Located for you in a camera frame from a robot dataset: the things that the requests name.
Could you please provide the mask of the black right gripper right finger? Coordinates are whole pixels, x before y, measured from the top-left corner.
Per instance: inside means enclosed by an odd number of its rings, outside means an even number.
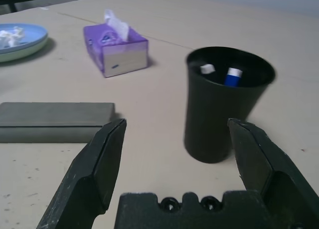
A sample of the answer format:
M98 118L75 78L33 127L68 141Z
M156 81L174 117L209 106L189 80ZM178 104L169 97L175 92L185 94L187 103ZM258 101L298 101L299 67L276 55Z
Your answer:
M259 192L276 228L317 229L319 197L290 157L252 123L231 118L228 127L244 186Z

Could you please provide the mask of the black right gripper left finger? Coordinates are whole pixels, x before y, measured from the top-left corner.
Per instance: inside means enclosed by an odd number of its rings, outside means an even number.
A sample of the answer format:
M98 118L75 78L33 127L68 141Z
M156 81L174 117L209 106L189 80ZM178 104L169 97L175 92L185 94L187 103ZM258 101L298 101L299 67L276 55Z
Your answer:
M78 153L43 214L39 229L90 229L109 208L127 121L104 125Z

